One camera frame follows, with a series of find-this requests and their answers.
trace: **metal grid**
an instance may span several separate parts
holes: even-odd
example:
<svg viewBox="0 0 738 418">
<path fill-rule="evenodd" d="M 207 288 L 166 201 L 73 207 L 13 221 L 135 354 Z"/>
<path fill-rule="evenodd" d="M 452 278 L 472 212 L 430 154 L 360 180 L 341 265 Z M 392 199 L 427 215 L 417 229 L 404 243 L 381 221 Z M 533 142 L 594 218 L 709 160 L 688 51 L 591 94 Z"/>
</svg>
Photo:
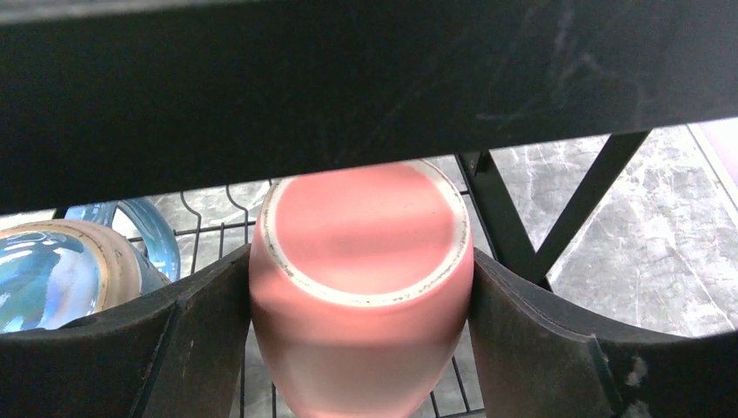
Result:
<svg viewBox="0 0 738 418">
<path fill-rule="evenodd" d="M 468 191 L 468 187 L 466 190 L 460 191 L 462 196 L 469 195 L 470 192 Z M 196 219 L 196 226 L 194 228 L 188 228 L 188 229 L 182 229 L 177 230 L 173 229 L 175 237 L 180 240 L 184 237 L 191 237 L 193 240 L 193 247 L 192 247 L 192 256 L 191 256 L 191 266 L 189 268 L 189 272 L 185 271 L 183 269 L 182 276 L 185 277 L 189 274 L 193 274 L 198 270 L 198 267 L 205 266 L 205 264 L 210 264 L 210 262 L 207 262 L 203 264 L 202 262 L 198 263 L 198 256 L 200 252 L 200 244 L 202 242 L 201 235 L 203 233 L 219 233 L 218 237 L 218 258 L 222 258 L 224 256 L 224 244 L 225 244 L 225 235 L 228 231 L 233 230 L 242 230 L 243 231 L 243 243 L 249 242 L 249 229 L 253 227 L 256 224 L 256 220 L 249 220 L 249 210 L 240 205 L 234 198 L 233 194 L 231 192 L 231 185 L 227 185 L 225 187 L 225 196 L 227 198 L 227 201 L 230 202 L 231 205 L 233 205 L 235 208 L 243 212 L 244 214 L 244 221 L 241 222 L 221 222 L 220 225 L 216 226 L 204 226 L 208 224 L 208 219 L 205 219 L 203 213 L 199 212 L 195 208 L 192 207 L 190 203 L 188 203 L 187 198 L 185 197 L 185 192 L 179 193 L 179 201 L 181 205 L 186 209 L 187 212 L 189 212 L 195 219 Z M 143 248 L 143 240 L 140 237 L 133 237 L 129 238 L 129 241 L 138 246 L 139 248 Z M 183 265 L 185 264 L 185 260 L 187 257 L 186 254 L 182 254 L 183 256 Z M 249 335 L 248 340 L 253 339 L 253 335 Z M 425 418 L 425 417 L 433 417 L 433 418 L 460 418 L 460 417 L 484 417 L 484 409 L 481 408 L 480 402 L 478 402 L 478 405 L 471 405 L 469 398 L 467 396 L 467 388 L 464 384 L 464 379 L 462 378 L 462 373 L 460 371 L 459 363 L 456 360 L 456 356 L 452 357 L 451 363 L 449 365 L 449 369 L 453 371 L 453 376 L 455 377 L 455 384 L 458 386 L 458 393 L 461 400 L 461 403 L 463 403 L 463 408 L 456 409 L 453 412 L 449 410 L 449 408 L 442 408 L 440 405 L 439 400 L 437 399 L 437 395 L 434 393 L 436 390 L 432 391 L 429 395 L 426 401 L 423 405 L 421 405 L 418 412 L 416 412 L 413 415 L 413 418 Z M 241 370 L 238 377 L 238 385 L 236 393 L 234 394 L 234 400 L 236 397 L 238 397 L 238 401 L 233 402 L 233 405 L 231 407 L 231 418 L 245 418 L 246 416 L 249 416 L 247 414 L 246 408 L 247 405 L 245 405 L 245 399 L 247 393 L 246 391 L 246 381 L 245 381 L 245 375 L 246 375 L 246 351 L 244 351 L 244 359 L 241 362 Z M 278 417 L 287 417 L 287 416 L 294 416 L 292 415 L 292 412 L 289 411 L 286 405 L 284 405 L 284 402 L 281 400 L 281 396 L 279 395 L 277 389 L 275 388 L 274 384 L 271 383 L 271 410 L 272 410 L 272 418 L 278 418 Z"/>
</svg>

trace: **blue glazed pottery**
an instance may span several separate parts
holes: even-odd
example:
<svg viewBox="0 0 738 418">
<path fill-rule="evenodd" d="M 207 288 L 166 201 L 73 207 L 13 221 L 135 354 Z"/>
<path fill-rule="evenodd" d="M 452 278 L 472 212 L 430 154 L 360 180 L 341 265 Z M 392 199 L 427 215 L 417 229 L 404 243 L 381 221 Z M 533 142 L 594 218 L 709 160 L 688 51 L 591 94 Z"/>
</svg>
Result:
<svg viewBox="0 0 738 418">
<path fill-rule="evenodd" d="M 109 228 L 116 208 L 149 259 Z M 73 207 L 66 219 L 0 231 L 0 334 L 59 328 L 178 279 L 177 241 L 147 199 Z"/>
<path fill-rule="evenodd" d="M 141 233 L 149 261 L 169 281 L 179 280 L 179 246 L 169 224 L 159 210 L 146 198 L 126 199 L 73 206 L 67 210 L 65 219 L 87 220 L 112 227 L 116 209 L 120 209 Z"/>
</svg>

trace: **black shelf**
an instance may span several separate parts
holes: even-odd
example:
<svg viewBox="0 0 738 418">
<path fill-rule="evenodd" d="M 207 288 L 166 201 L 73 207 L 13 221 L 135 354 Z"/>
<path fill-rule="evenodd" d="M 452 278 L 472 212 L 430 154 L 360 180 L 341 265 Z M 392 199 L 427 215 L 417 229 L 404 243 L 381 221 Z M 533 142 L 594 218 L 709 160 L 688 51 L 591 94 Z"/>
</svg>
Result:
<svg viewBox="0 0 738 418">
<path fill-rule="evenodd" d="M 0 2 L 0 213 L 738 114 L 728 0 L 144 3 Z"/>
</svg>

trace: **mug handle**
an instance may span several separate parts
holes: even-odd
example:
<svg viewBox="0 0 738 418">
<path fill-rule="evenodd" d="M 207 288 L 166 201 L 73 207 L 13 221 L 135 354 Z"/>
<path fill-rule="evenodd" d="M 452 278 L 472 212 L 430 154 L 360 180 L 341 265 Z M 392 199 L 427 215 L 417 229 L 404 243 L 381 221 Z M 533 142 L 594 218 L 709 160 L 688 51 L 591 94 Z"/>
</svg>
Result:
<svg viewBox="0 0 738 418">
<path fill-rule="evenodd" d="M 169 281 L 179 280 L 179 246 L 161 212 L 147 199 L 134 198 L 73 206 L 65 219 L 87 220 L 112 227 L 116 209 L 120 209 L 141 233 L 149 252 L 149 261 Z"/>
</svg>

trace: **pink mug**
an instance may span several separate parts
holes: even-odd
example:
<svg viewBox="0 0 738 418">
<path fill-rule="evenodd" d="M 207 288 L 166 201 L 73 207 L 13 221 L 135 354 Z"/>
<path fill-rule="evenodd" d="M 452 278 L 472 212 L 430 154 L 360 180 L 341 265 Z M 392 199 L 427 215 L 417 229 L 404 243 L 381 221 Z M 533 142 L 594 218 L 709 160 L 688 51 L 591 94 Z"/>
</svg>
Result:
<svg viewBox="0 0 738 418">
<path fill-rule="evenodd" d="M 276 182 L 249 265 L 259 349 L 300 418 L 403 418 L 466 320 L 469 215 L 422 160 Z"/>
</svg>

